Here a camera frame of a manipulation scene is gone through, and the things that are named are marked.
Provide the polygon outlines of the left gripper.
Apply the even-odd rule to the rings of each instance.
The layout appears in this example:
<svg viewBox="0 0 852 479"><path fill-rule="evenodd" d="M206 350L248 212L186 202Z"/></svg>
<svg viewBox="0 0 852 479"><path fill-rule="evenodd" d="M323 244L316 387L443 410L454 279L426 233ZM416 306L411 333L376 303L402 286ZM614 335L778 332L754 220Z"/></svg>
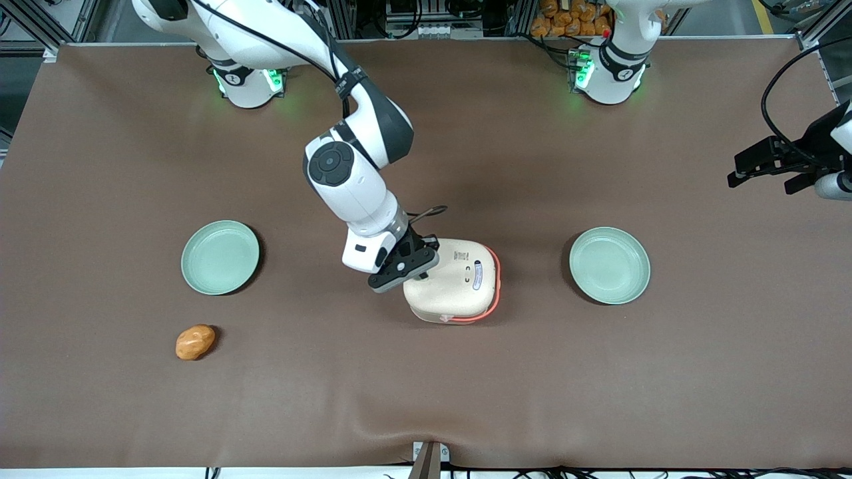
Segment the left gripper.
<svg viewBox="0 0 852 479"><path fill-rule="evenodd" d="M850 171L850 100L813 121L798 140L798 154L779 139L768 136L734 155L734 171L727 176L728 187L736 188L758 176L797 173L784 182L792 195L816 187L824 173Z"/></svg>

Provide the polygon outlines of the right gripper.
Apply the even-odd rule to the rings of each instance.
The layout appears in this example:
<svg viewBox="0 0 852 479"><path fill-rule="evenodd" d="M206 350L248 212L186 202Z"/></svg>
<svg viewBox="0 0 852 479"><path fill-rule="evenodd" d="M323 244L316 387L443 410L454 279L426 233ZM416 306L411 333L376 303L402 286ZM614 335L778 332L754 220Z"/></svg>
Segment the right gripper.
<svg viewBox="0 0 852 479"><path fill-rule="evenodd" d="M399 285L412 269L432 269L439 261L439 239L435 234L421 236L408 230L410 239L401 239L397 227L379 230L349 226L343 250L343 264L363 273L377 273L377 285Z"/></svg>

